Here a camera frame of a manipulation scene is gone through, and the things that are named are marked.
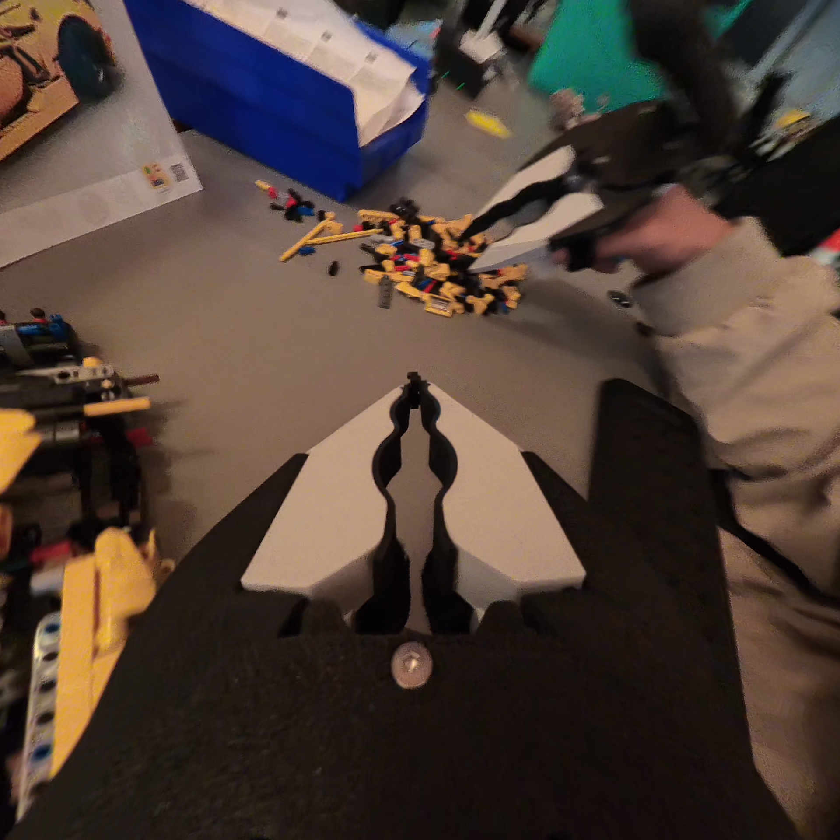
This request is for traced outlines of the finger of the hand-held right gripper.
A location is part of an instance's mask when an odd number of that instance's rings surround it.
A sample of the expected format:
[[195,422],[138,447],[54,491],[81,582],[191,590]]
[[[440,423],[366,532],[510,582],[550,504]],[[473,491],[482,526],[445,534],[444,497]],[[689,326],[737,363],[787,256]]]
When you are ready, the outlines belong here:
[[541,159],[526,165],[494,195],[472,219],[462,234],[460,244],[495,228],[501,222],[509,225],[503,237],[519,230],[542,224],[554,205],[580,193],[580,174],[576,170],[576,154],[570,145],[563,145]]
[[467,271],[470,274],[488,273],[545,256],[552,237],[561,235],[603,208],[602,199],[595,193],[563,196],[536,221],[516,227],[509,235],[489,245]]

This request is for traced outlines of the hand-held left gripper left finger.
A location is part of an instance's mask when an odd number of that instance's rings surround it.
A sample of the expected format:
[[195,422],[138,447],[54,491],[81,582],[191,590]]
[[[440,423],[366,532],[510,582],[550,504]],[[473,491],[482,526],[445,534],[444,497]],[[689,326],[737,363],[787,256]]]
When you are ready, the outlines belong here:
[[331,602],[362,634],[404,629],[410,561],[389,485],[411,412],[412,386],[397,387],[309,450],[240,579],[244,590]]

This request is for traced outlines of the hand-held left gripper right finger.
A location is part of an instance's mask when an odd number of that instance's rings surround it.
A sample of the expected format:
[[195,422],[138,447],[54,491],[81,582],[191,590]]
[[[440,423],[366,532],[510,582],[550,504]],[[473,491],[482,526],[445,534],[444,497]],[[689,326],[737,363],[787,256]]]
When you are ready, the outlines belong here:
[[467,634],[497,602],[579,589],[582,562],[525,453],[438,386],[418,385],[440,488],[422,572],[434,634]]

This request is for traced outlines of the yellow toy brick car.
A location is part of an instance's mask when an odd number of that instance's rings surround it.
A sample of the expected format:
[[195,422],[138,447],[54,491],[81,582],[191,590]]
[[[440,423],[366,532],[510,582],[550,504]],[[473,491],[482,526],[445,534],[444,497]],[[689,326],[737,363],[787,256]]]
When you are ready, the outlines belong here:
[[2,837],[67,761],[175,563],[145,521],[153,444],[124,377],[58,313],[1,321]]

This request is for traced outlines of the grey desk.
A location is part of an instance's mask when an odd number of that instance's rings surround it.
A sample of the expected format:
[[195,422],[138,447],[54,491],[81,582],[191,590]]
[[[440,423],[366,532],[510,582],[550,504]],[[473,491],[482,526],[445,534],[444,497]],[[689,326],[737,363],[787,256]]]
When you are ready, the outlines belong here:
[[[378,305],[350,242],[286,265],[305,224],[255,186],[291,179],[191,130],[204,189],[2,270],[2,309],[60,313],[126,375],[157,374],[143,451],[150,518],[180,560],[289,457],[417,371],[578,492],[590,470],[597,390],[621,378],[660,392],[620,280],[536,268],[507,316],[434,316]],[[339,274],[328,275],[338,260]]]

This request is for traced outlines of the person's right hand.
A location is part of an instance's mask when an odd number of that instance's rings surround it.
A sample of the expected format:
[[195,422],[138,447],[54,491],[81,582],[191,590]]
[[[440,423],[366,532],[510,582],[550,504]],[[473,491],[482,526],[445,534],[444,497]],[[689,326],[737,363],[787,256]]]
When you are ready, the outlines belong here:
[[680,270],[705,255],[733,230],[683,185],[670,185],[623,226],[595,245],[593,269],[603,274],[631,263],[643,276]]

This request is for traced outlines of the yellow flat brick piece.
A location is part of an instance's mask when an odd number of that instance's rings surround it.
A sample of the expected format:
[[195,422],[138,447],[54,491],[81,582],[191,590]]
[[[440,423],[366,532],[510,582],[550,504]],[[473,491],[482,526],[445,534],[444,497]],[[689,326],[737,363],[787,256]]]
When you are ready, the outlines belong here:
[[493,114],[471,109],[465,114],[465,120],[473,128],[490,137],[499,140],[507,140],[511,137],[508,126]]

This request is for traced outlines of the teal object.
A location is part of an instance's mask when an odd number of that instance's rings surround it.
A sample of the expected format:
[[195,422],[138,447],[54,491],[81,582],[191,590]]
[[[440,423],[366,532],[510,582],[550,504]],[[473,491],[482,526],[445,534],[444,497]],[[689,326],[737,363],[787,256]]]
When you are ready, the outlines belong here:
[[691,116],[732,110],[717,42],[749,2],[558,2],[528,83],[561,126],[669,98]]

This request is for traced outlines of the pile of loose toy bricks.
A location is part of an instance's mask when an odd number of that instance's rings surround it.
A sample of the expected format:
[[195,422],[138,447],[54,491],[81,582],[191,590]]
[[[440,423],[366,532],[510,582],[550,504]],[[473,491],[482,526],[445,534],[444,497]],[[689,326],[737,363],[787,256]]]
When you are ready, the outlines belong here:
[[472,216],[427,216],[410,199],[385,211],[361,209],[357,216],[353,231],[366,234],[360,249],[369,256],[360,274],[377,287],[384,308],[394,295],[446,319],[507,315],[518,308],[530,266],[518,262],[477,269],[478,258],[487,255],[493,241],[485,233],[466,234]]

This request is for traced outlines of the long yellow brick axle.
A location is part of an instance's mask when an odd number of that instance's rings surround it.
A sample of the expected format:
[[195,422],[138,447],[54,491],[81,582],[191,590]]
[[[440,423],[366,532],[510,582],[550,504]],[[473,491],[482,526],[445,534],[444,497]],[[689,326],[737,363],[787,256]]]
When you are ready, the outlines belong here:
[[329,228],[334,220],[334,214],[327,213],[325,218],[318,221],[303,237],[289,247],[280,257],[280,263],[286,263],[292,259],[300,249],[309,246],[314,239],[318,238],[325,228]]
[[322,245],[336,244],[339,242],[345,242],[361,238],[370,238],[373,236],[382,235],[383,233],[384,231],[382,228],[371,227],[361,230],[354,230],[345,234],[324,235],[314,239],[314,241],[308,247],[316,248]]

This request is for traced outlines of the white paper sheets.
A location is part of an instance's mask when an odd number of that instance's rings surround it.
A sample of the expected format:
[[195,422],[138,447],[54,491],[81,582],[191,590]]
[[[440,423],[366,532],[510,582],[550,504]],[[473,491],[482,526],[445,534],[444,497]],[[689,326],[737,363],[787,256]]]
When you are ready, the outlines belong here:
[[408,120],[425,95],[415,66],[374,41],[334,2],[191,1],[190,5],[347,88],[357,144]]

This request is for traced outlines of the cluster of small coloured pins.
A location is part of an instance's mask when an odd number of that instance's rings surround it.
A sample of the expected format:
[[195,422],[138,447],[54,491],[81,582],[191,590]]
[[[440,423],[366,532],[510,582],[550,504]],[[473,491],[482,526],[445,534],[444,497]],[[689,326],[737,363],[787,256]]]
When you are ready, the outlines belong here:
[[265,195],[269,210],[280,213],[287,221],[302,223],[309,219],[319,222],[328,219],[327,211],[317,208],[293,188],[281,191],[264,180],[256,180],[255,186]]

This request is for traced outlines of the blue plastic bin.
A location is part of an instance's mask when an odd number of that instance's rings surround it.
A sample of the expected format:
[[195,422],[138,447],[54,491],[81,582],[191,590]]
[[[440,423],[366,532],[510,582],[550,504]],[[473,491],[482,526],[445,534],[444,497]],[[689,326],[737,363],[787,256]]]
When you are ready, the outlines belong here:
[[124,3],[173,120],[339,202],[414,147],[427,123],[429,64],[366,24],[407,60],[419,104],[361,145],[351,90],[188,2]]

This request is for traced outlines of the white instruction booklet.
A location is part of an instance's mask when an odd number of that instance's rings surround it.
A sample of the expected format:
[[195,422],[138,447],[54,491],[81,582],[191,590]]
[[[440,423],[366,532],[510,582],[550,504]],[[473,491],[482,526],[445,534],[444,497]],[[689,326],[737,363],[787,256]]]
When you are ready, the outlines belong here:
[[2,2],[1,265],[203,189],[124,2]]

